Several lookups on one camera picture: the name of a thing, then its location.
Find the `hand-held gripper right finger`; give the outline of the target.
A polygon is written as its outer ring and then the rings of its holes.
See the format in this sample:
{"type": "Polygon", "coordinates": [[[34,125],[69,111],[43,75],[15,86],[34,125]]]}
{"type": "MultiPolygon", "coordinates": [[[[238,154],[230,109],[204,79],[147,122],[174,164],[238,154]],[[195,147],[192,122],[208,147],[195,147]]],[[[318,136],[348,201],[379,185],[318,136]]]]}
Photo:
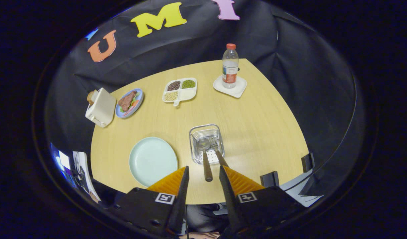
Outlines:
{"type": "Polygon", "coordinates": [[[235,236],[267,236],[305,212],[300,202],[278,186],[265,188],[223,165],[219,178],[235,236]]]}

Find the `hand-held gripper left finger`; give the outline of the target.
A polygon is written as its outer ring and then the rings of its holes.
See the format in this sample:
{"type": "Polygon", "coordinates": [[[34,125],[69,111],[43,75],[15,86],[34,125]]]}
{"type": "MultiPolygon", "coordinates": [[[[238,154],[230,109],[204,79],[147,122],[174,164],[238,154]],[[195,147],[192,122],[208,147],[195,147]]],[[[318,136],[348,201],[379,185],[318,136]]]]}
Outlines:
{"type": "Polygon", "coordinates": [[[182,231],[188,183],[189,168],[185,166],[147,189],[132,189],[109,207],[109,212],[143,232],[176,236],[182,231]]]}

